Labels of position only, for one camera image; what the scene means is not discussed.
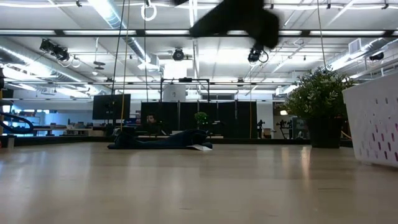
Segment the white basket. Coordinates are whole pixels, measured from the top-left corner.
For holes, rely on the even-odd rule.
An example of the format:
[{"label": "white basket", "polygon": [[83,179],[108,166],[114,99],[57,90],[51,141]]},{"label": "white basket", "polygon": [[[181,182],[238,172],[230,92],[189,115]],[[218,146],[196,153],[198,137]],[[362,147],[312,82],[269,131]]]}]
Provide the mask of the white basket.
[{"label": "white basket", "polygon": [[398,167],[398,75],[343,91],[355,158]]}]

